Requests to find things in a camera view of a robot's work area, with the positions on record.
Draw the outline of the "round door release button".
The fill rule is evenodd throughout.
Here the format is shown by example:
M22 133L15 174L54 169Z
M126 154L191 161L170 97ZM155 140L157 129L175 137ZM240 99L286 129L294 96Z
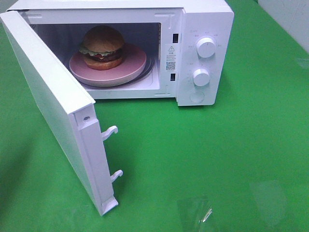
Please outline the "round door release button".
M192 94L190 94L190 100L194 103L200 103L204 100L204 93L202 91L196 91Z

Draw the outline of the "pink round plate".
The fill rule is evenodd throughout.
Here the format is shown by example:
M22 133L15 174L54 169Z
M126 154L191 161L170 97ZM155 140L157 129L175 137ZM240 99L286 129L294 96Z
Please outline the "pink round plate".
M73 76L80 82L95 87L113 87L125 84L138 77L145 68L147 56L139 47L127 43L124 46L122 62L108 70L89 68L82 54L74 54L69 61Z

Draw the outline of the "white timer knob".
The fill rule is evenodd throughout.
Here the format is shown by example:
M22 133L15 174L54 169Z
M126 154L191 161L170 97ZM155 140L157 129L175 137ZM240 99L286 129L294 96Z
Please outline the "white timer knob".
M206 69L197 69L193 72L193 82L195 86L203 87L210 82L210 74Z

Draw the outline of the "burger with lettuce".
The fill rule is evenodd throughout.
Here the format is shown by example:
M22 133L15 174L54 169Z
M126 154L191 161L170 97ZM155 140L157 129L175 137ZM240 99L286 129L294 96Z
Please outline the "burger with lettuce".
M125 40L122 34L105 25L90 29L79 47L87 67L94 70L109 70L120 65L123 59Z

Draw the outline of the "glass microwave turntable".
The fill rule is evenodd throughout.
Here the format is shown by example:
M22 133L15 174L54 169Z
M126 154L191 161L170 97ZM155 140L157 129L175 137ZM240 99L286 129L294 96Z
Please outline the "glass microwave turntable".
M146 76L153 68L152 59L137 60L126 58L115 68L98 71L89 67L81 69L77 75L80 82L95 87L115 87L134 82Z

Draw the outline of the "white warning label sticker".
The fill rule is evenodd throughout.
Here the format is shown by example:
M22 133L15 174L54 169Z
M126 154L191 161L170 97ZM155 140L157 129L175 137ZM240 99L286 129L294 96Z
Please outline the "white warning label sticker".
M177 46L172 43L166 44L164 52L166 71L176 71Z

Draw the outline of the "white microwave oven body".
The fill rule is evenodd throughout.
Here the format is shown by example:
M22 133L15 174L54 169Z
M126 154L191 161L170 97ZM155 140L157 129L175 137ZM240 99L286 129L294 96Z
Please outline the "white microwave oven body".
M71 56L97 25L119 30L127 43L154 61L146 76L121 86L92 87L78 81L93 99L175 98L179 106L215 102L234 19L223 0L19 0L9 11L20 13L71 74ZM201 58L196 44L206 36L215 40L216 51ZM166 71L166 44L177 46L176 71ZM203 87L194 85L197 69L210 74ZM204 93L203 102L190 100L196 91Z

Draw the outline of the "white upper power knob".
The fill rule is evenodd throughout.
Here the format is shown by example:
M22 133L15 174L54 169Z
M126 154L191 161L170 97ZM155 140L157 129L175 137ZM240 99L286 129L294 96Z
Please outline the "white upper power knob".
M216 51L216 42L212 37L206 36L198 40L196 47L201 58L209 58Z

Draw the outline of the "clear tape patch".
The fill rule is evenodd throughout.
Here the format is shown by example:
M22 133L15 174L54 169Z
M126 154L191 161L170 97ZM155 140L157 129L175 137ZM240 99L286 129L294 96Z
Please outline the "clear tape patch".
M213 213L207 195L197 195L177 201L181 223L184 225L205 223Z

